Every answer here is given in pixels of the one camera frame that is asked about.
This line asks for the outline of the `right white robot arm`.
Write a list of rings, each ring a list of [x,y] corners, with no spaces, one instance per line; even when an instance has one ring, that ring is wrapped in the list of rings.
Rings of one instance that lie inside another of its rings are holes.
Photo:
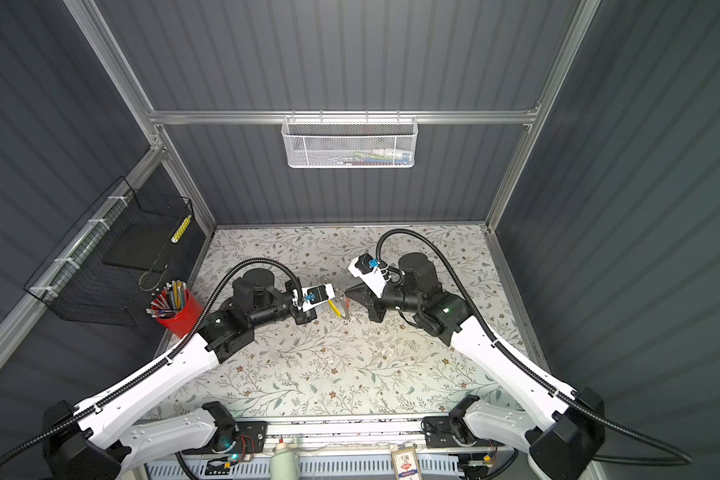
[[[409,315],[415,327],[469,358],[519,404],[514,411],[467,395],[449,413],[447,427],[456,444],[511,446],[528,455],[542,479],[577,479],[584,473],[604,443],[603,427],[558,399],[572,387],[483,327],[461,296],[443,288],[425,254],[405,254],[397,266],[383,267],[364,253],[348,270],[358,282],[346,295],[367,309],[371,321],[381,322],[389,311]]]

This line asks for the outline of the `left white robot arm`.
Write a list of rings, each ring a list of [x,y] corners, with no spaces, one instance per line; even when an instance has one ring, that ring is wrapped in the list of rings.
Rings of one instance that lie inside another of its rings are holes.
[[[72,406],[60,402],[44,414],[54,428],[42,442],[55,479],[117,479],[169,454],[210,450],[237,462],[255,451],[254,441],[219,401],[177,418],[141,423],[141,417],[196,377],[220,366],[254,340],[256,328],[293,319],[308,323],[316,307],[333,299],[332,285],[284,289],[274,274],[254,268],[232,283],[232,295],[207,314],[194,334],[120,383]]]

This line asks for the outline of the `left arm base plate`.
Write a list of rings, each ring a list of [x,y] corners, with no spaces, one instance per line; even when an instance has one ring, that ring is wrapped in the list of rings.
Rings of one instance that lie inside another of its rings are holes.
[[[261,453],[266,440],[269,424],[265,421],[237,422],[234,427],[224,425],[217,428],[208,444],[183,450],[186,455],[216,454],[237,455]]]

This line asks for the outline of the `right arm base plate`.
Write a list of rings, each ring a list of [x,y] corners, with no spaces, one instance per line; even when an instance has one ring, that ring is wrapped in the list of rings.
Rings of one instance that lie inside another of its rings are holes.
[[[426,416],[421,420],[420,428],[426,446],[430,449],[467,448],[474,445],[456,439],[448,416]]]

